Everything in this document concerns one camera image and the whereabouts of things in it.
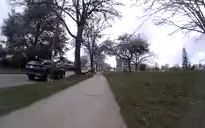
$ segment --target parked car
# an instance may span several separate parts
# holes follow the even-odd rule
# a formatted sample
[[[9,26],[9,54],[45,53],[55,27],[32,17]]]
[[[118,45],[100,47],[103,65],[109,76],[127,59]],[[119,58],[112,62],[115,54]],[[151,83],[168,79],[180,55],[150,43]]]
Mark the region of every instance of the parked car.
[[[26,75],[29,80],[34,80],[36,77],[42,80],[50,80],[50,67],[50,60],[30,61],[26,65]],[[55,62],[53,72],[53,79],[63,79],[65,77],[66,69],[61,63]]]

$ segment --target car wheel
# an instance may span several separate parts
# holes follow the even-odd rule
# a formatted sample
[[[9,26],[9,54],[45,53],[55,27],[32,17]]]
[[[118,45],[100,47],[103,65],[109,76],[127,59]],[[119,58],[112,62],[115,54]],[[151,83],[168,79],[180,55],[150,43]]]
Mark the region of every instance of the car wheel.
[[[35,77],[35,76],[33,76],[33,75],[28,75],[28,79],[29,79],[29,80],[34,80],[34,77]]]

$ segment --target car window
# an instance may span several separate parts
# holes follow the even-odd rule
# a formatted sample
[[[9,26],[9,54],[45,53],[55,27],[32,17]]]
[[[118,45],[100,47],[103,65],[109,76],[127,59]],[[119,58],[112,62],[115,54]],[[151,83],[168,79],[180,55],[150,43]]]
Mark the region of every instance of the car window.
[[[41,61],[30,61],[28,64],[41,64]]]

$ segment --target green grass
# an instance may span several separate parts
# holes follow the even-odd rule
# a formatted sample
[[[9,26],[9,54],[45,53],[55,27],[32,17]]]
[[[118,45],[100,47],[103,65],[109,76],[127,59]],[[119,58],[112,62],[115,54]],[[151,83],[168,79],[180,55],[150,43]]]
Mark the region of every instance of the green grass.
[[[52,83],[40,82],[32,85],[0,89],[0,116],[28,106],[90,77],[92,75],[70,76],[65,80],[58,80]]]
[[[128,128],[205,128],[205,73],[105,76]]]

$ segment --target leaves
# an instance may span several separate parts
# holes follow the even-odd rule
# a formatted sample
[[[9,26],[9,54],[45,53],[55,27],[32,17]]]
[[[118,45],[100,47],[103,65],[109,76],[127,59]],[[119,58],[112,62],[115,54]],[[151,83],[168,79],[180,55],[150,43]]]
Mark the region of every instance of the leaves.
[[[59,35],[56,40],[54,39],[57,29],[55,24],[57,14],[49,6],[52,4],[51,0],[43,0],[38,3],[31,0],[13,0],[13,2],[16,4],[22,3],[25,9],[22,13],[13,11],[9,18],[4,20],[2,34],[7,37],[7,41],[4,41],[7,48],[15,51],[27,50],[26,53],[30,53],[28,49],[45,49],[40,50],[44,51],[41,54],[45,54],[45,57],[50,57],[50,47],[53,42],[55,43],[56,53],[62,55],[64,50],[67,50],[68,39],[61,21],[58,28]]]

